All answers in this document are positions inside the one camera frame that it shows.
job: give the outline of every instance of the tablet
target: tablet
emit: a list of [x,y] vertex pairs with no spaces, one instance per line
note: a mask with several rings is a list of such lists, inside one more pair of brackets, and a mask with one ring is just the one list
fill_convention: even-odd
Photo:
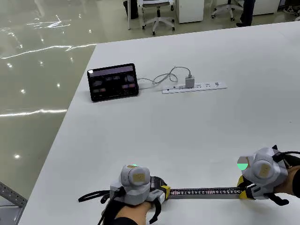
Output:
[[88,70],[93,102],[137,96],[139,86],[133,63]]

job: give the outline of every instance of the office chair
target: office chair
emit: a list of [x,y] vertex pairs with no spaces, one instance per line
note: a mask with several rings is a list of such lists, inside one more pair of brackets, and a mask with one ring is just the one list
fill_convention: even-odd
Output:
[[297,13],[294,13],[294,16],[296,17],[295,21],[300,21],[300,9],[298,10]]
[[[161,6],[171,6],[171,11],[174,10],[173,0],[139,0],[139,3],[140,3],[140,6],[142,7],[142,13],[143,13],[143,23],[144,23],[142,26],[143,30],[145,29],[145,26],[147,24],[154,23],[154,26],[152,28],[152,34],[155,35],[155,29],[158,26],[159,22],[163,22],[166,25],[172,27],[172,30],[175,30],[175,27],[174,27],[175,20],[173,17],[161,17],[160,16],[160,7]],[[157,8],[157,17],[145,22],[143,8],[149,8],[149,7]]]
[[234,16],[233,16],[233,10],[241,10],[243,11],[243,7],[239,6],[238,2],[236,0],[235,3],[236,4],[231,4],[232,0],[228,0],[227,4],[223,4],[223,5],[218,5],[217,7],[214,8],[214,12],[211,14],[211,18],[215,19],[217,14],[220,13],[225,13],[228,12],[230,13],[230,20],[231,21],[235,21]]

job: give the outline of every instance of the person's leg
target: person's leg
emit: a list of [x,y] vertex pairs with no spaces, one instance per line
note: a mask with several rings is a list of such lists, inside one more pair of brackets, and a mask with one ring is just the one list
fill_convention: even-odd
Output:
[[240,17],[245,26],[251,26],[255,0],[244,0],[244,11]]

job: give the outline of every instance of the wrist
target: wrist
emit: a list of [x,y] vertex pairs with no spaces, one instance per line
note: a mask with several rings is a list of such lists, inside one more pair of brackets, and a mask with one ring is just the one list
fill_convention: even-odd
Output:
[[143,202],[142,204],[137,206],[126,205],[119,211],[116,218],[127,217],[135,221],[138,225],[145,225],[146,214],[150,209],[151,209],[150,202]]
[[275,193],[287,193],[290,195],[295,195],[293,192],[293,183],[295,183],[294,178],[298,170],[300,169],[300,166],[293,166],[288,169],[288,176],[284,183],[278,185],[274,188]]

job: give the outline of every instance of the tape measure blade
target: tape measure blade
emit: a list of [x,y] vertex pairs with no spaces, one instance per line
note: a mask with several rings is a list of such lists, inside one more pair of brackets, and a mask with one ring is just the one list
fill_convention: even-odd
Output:
[[238,199],[240,187],[171,189],[169,199]]

